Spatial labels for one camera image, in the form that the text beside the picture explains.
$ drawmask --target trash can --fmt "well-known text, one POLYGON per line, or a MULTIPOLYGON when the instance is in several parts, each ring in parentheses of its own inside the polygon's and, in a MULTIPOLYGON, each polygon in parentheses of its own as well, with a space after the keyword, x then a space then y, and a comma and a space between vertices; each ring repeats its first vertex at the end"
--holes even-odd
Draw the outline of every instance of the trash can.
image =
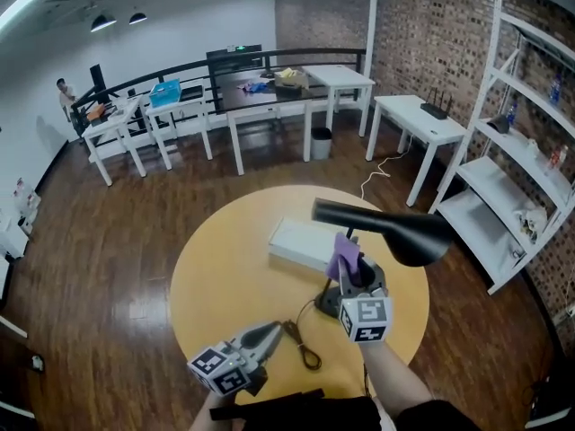
POLYGON ((327 160, 332 149, 332 132, 328 128, 312 128, 312 160, 327 160))

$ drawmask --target white box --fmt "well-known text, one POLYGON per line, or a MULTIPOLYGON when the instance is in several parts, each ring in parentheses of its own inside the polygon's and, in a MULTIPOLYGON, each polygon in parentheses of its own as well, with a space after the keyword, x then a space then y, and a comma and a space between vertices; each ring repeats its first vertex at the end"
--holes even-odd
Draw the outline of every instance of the white box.
POLYGON ((325 272, 335 244, 333 230, 282 218, 269 241, 270 254, 325 272))

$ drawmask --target round wooden table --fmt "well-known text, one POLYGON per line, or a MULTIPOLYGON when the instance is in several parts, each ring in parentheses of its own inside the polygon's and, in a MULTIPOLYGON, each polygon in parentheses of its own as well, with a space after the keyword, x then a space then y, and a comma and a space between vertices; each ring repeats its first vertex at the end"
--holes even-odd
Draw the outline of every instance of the round wooden table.
MULTIPOLYGON (((277 187, 222 207, 191 236, 173 272, 170 294, 173 330, 187 359, 254 324, 294 321, 305 303, 322 291, 323 273, 268 254, 270 234, 281 217, 312 222, 316 198, 376 209, 335 189, 277 187)), ((394 302, 394 325, 387 342, 409 364, 428 321, 425 270, 397 263, 379 234, 355 231, 354 235, 361 250, 384 269, 394 302)), ((316 388, 323 388, 328 398, 363 394, 363 360, 339 321, 309 305, 299 327, 306 345, 322 358, 322 368, 305 369, 296 343, 284 335, 266 365, 268 382, 256 398, 241 391, 237 403, 316 388)))

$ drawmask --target white pole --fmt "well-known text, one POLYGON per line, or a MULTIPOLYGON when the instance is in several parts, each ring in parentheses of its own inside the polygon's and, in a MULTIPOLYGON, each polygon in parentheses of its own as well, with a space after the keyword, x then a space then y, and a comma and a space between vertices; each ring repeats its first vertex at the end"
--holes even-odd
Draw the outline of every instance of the white pole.
POLYGON ((367 22, 367 53, 363 67, 363 76, 369 78, 371 62, 374 56, 374 41, 376 39, 377 0, 369 0, 369 21, 367 22))

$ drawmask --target wooden floor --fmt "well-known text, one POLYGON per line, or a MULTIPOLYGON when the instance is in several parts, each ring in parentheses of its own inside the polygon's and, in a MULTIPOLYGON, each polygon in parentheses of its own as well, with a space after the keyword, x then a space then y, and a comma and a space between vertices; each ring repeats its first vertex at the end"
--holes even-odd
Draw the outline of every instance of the wooden floor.
MULTIPOLYGON (((3 311, 46 358, 47 372, 28 376, 40 428, 187 430, 205 392, 186 371, 170 325, 181 248, 216 210, 258 189, 306 183, 359 195, 376 165, 365 161, 367 138, 358 137, 357 123, 355 112, 342 112, 332 158, 314 163, 301 161, 300 119, 242 127, 243 177, 226 129, 210 133, 211 162, 198 136, 182 138, 170 172, 152 148, 140 152, 144 179, 129 157, 106 160, 110 188, 84 148, 70 145, 43 186, 33 242, 3 311)), ((381 133, 378 161, 398 143, 388 127, 381 133)), ((413 212, 404 202, 421 160, 413 150, 388 162, 392 177, 373 180, 367 200, 413 212)), ((415 211, 427 211, 441 175, 432 170, 415 211)), ((523 428, 522 393, 550 343, 526 284, 518 278, 487 296, 482 274, 457 245, 427 271, 429 324, 412 368, 482 429, 523 428)))

